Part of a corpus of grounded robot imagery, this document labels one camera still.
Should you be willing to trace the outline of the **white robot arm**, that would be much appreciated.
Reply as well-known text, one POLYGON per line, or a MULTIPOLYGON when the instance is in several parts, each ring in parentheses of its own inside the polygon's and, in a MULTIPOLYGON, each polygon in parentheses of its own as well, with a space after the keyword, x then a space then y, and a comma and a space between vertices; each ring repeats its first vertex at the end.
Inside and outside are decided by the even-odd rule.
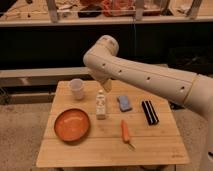
POLYGON ((111 79, 143 89, 203 116, 208 122, 199 171, 213 169, 213 78, 194 72, 134 62, 117 57, 118 42, 101 36, 85 53, 90 75, 109 92, 111 79))

